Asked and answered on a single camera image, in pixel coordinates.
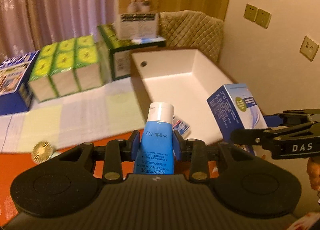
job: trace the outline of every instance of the small blue and white package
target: small blue and white package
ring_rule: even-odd
[[[268,127],[246,84],[223,85],[207,102],[227,142],[235,129]]]
[[[0,66],[0,115],[29,110],[32,93],[28,80],[38,51],[4,60]]]

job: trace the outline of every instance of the green oval label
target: green oval label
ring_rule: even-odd
[[[236,105],[242,112],[245,112],[245,110],[247,110],[247,105],[245,104],[245,101],[243,101],[243,99],[239,96],[236,97]]]

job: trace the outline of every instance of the white flip-top cap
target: white flip-top cap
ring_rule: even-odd
[[[148,121],[167,122],[172,124],[173,105],[164,102],[154,102],[150,105]]]

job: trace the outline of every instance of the wall socket plate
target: wall socket plate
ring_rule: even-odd
[[[308,60],[312,62],[316,56],[318,48],[319,48],[318,44],[316,44],[308,36],[305,36],[302,42],[302,45],[300,47],[300,53],[302,53]]]
[[[244,18],[254,22],[256,20],[257,12],[258,12],[257,7],[247,4],[244,10]]]
[[[271,13],[258,9],[256,23],[265,29],[268,28],[271,19]]]

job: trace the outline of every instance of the hand cream tube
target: hand cream tube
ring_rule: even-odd
[[[171,104],[154,102],[150,105],[133,173],[173,174],[172,118]]]

